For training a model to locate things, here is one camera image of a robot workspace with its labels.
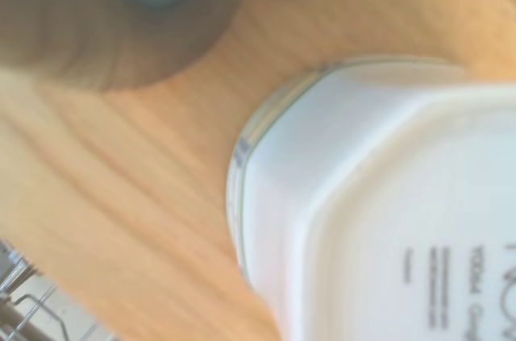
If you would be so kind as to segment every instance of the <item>white plastic container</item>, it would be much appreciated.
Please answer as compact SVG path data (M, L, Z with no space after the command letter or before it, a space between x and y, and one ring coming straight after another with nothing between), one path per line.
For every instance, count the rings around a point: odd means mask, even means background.
M285 341L516 340L516 86L351 60L280 89L227 213Z

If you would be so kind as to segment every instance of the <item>metal wire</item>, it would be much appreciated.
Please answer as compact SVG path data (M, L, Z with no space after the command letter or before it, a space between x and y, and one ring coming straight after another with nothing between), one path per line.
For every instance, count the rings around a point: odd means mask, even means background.
M0 279L0 312L2 314L0 316L0 341L48 341L52 339L44 331L31 323L32 318L39 310L44 311L56 321L60 326L64 341L70 341L66 322L55 310L45 303L56 292L57 287L52 285L41 298L25 293L22 297L13 301L11 294L33 277L37 273L37 268L26 261L22 255L5 241L0 240L0 250L0 252L3 252L4 257L8 256L9 264L12 264L8 268L9 271L6 277L3 280ZM27 315L23 316L16 307L25 301L33 301L35 305L28 311ZM96 322L79 338L79 341L87 341L101 328L101 325ZM118 341L119 339L113 334L108 335L106 341L112 340Z
M6 341L11 341L15 335L18 335L19 332L23 329L25 325L34 317L34 314L41 308L41 306L50 298L50 296L57 290L57 287L53 286L47 290L47 292L37 301L34 307L29 311L29 314L25 316L23 321L16 327L15 331L13 331L7 338Z
M40 302L38 300L38 298L34 297L33 295L25 294L20 299L18 299L17 301L13 302L13 305L17 306L17 305L19 305L20 303L22 303L23 301L25 301L27 299L30 299L31 301L36 302L36 305ZM54 318L56 321L58 321L58 323L61 326L61 331L63 332L64 341L70 341L70 338L68 337L68 332L66 330L65 321L63 321L62 318L59 317L59 315L57 315L54 312L54 310L50 309L46 305L40 305L40 309L45 311L48 315L50 315L52 318Z

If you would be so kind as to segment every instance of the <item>wire rack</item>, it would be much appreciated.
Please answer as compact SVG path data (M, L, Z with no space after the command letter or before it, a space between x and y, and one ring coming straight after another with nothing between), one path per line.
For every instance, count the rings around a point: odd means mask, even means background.
M0 341L119 341L0 240Z

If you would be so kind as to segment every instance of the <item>wood grain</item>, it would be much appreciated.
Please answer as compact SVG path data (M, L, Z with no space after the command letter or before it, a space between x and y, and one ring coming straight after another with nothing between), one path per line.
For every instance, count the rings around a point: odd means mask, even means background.
M125 339L279 335L224 215L246 118L302 70L364 53L516 76L516 0L243 0L209 55L160 85L87 94L0 84L0 235Z

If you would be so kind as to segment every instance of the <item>wooden table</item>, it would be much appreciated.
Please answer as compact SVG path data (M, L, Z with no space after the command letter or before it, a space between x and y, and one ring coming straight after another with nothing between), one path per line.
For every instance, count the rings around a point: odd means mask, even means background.
M85 94L3 78L0 235L125 339L277 341L224 214L231 149L286 79L364 53L516 77L516 0L244 0L160 85Z

